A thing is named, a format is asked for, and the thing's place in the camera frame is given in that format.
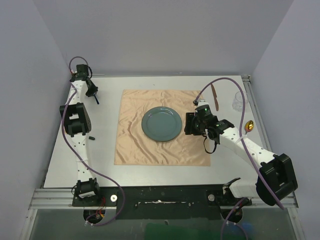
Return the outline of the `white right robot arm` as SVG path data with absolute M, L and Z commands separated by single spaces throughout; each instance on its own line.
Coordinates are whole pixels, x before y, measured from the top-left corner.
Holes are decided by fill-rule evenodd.
M 298 188 L 298 182 L 291 158 L 277 155 L 259 146 L 228 120 L 218 120 L 205 104 L 186 113 L 184 133 L 203 136 L 233 151 L 257 172 L 256 181 L 237 177 L 222 187 L 223 200 L 230 205 L 240 198 L 260 198 L 265 204 L 274 206 Z

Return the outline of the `blue fork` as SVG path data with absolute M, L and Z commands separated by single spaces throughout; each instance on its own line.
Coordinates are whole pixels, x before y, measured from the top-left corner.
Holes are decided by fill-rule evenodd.
M 99 105 L 100 102 L 99 102 L 98 98 L 96 96 L 94 96 L 94 98 L 95 98 L 96 103 Z

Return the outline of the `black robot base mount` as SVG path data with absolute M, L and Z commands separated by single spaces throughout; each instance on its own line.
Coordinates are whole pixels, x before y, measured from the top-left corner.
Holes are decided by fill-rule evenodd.
M 231 209 L 239 199 L 224 193 L 221 184 L 101 187 L 89 199 L 74 196 L 73 207 L 84 214 L 96 207 L 115 208 L 116 220 L 219 220 L 221 208 Z

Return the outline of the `teal round plate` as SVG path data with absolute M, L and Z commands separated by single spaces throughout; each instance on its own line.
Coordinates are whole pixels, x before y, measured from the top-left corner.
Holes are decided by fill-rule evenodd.
M 155 142 L 169 142 L 182 130 L 182 119 L 172 108 L 157 106 L 149 109 L 142 117 L 143 133 Z

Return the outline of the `peach satin cloth napkin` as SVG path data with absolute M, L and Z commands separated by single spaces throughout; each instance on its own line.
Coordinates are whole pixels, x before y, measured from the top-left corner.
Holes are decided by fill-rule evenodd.
M 144 114 L 154 107 L 169 107 L 181 120 L 193 112 L 197 90 L 137 90 L 122 92 L 118 117 L 114 164 L 150 166 L 209 167 L 211 156 L 205 153 L 210 145 L 202 136 L 185 135 L 182 131 L 173 140 L 156 142 L 142 129 Z

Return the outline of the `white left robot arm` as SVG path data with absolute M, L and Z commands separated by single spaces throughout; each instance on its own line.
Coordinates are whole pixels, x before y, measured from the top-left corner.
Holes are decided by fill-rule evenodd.
M 78 64 L 76 72 L 71 74 L 71 87 L 66 104 L 59 107 L 61 115 L 62 136 L 75 154 L 77 181 L 74 199 L 95 206 L 100 203 L 102 193 L 97 178 L 90 171 L 89 133 L 92 124 L 82 93 L 86 97 L 94 97 L 98 87 L 92 82 L 92 70 L 87 64 Z

